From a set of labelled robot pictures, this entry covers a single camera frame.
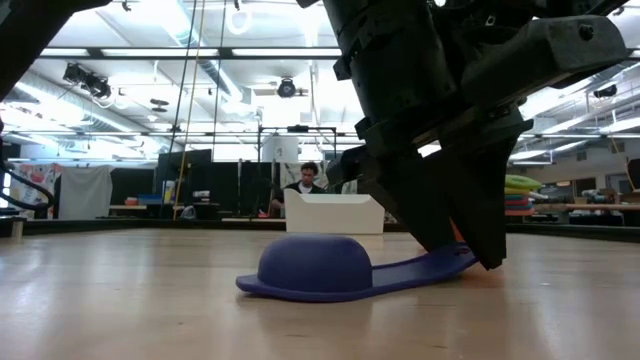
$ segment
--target ceiling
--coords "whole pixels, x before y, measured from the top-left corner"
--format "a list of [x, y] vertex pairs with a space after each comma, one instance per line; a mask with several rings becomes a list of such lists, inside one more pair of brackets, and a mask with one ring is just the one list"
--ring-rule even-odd
[[[114, 1], [103, 8], [75, 14], [53, 39], [50, 47], [184, 47], [188, 43], [186, 39], [191, 19], [196, 22], [195, 33], [191, 34], [194, 41], [192, 44], [196, 45], [200, 40], [202, 46], [214, 48], [337, 46], [321, 4], [303, 10], [293, 0], [245, 0], [241, 3], [239, 12], [235, 10], [232, 1], [218, 0], [206, 1], [204, 11], [201, 2], [197, 2], [194, 10], [194, 2], [187, 0], [130, 0], [127, 4], [131, 11], [125, 11], [122, 1]], [[629, 5], [639, 6], [640, 9], [640, 1], [632, 0]], [[629, 9], [611, 19], [618, 25], [627, 46], [631, 48], [640, 44], [640, 11], [633, 7]], [[199, 36], [200, 23], [202, 36]], [[70, 88], [63, 80], [69, 63], [80, 64], [85, 70], [108, 78], [113, 95], [108, 100], [95, 100], [78, 87]], [[205, 70], [202, 63], [203, 60], [198, 64], [193, 59], [149, 61], [41, 58], [33, 64], [27, 75], [30, 76], [30, 84], [37, 88], [45, 87], [49, 96], [60, 97], [61, 100], [91, 113], [90, 124], [102, 126], [101, 130], [165, 132], [177, 119], [182, 131], [187, 130], [186, 124], [190, 122], [193, 124], [189, 128], [192, 132], [245, 132], [237, 136], [226, 136], [224, 141], [228, 141], [229, 146], [251, 149], [254, 147], [251, 144], [257, 138], [255, 132], [258, 119], [261, 118], [265, 126], [302, 123], [337, 127], [338, 131], [349, 133], [349, 136], [339, 138], [344, 146], [355, 146], [358, 143], [353, 136], [353, 126], [362, 119], [363, 114], [350, 82], [338, 82], [335, 79], [332, 69], [334, 60], [220, 60], [219, 65], [209, 62], [209, 67], [214, 67], [213, 71]], [[620, 71], [616, 71], [615, 77], [590, 79], [583, 88], [575, 89], [569, 94], [566, 90], [543, 89], [530, 97], [523, 112], [539, 119], [534, 132], [544, 132], [588, 111], [637, 94], [640, 90], [640, 67], [629, 70], [628, 67], [632, 65], [634, 63], [625, 64]], [[298, 89], [304, 89], [305, 96], [281, 99], [275, 95], [277, 85], [285, 77], [291, 78]], [[216, 84], [221, 81], [224, 88], [231, 86], [238, 89], [237, 96], [227, 95], [223, 86], [218, 88]], [[616, 82], [618, 95], [610, 99], [588, 100], [587, 93], [592, 92], [589, 84], [607, 81]], [[167, 111], [153, 111], [155, 105], [150, 103], [152, 99], [168, 102], [164, 106]], [[623, 119], [634, 116], [635, 108], [623, 110]], [[67, 124], [69, 120], [64, 119], [65, 116], [52, 116], [59, 118], [55, 129], [76, 131], [78, 127]], [[597, 123], [595, 119], [585, 119], [557, 133], [592, 133], [597, 131], [597, 127], [606, 126], [612, 121], [610, 113], [602, 114]], [[42, 122], [32, 122], [18, 130], [44, 130], [42, 126], [45, 125]], [[154, 151], [167, 151], [171, 146], [166, 136], [152, 139], [148, 142], [154, 143], [154, 146], [145, 152], [139, 151], [140, 156], [152, 159], [156, 156]], [[13, 140], [34, 143], [25, 140], [24, 136]], [[210, 136], [192, 137], [188, 141], [184, 137], [178, 137], [177, 140], [174, 150], [181, 149], [187, 143], [190, 144], [187, 148], [202, 148], [213, 141]], [[326, 140], [319, 137], [301, 142], [305, 142], [303, 146], [316, 147], [322, 142], [326, 147]], [[519, 143], [515, 152], [551, 150], [567, 141], [526, 138]], [[595, 142], [597, 141], [589, 140], [580, 146]], [[131, 144], [127, 142], [114, 146], [131, 148]]]

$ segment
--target person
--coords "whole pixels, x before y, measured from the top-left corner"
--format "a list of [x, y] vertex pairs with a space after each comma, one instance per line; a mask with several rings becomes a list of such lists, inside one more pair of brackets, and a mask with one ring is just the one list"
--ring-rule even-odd
[[285, 186], [278, 191], [271, 205], [275, 209], [284, 209], [284, 191], [292, 189], [300, 194], [324, 194], [324, 189], [313, 183], [313, 178], [318, 175], [318, 165], [314, 162], [302, 164], [300, 168], [300, 181]]

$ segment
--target bolt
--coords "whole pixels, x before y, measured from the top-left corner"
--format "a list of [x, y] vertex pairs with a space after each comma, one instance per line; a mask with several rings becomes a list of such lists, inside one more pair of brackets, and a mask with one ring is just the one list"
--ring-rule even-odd
[[593, 39], [593, 33], [595, 32], [595, 30], [593, 30], [593, 26], [583, 24], [580, 25], [579, 32], [582, 40], [589, 41]]

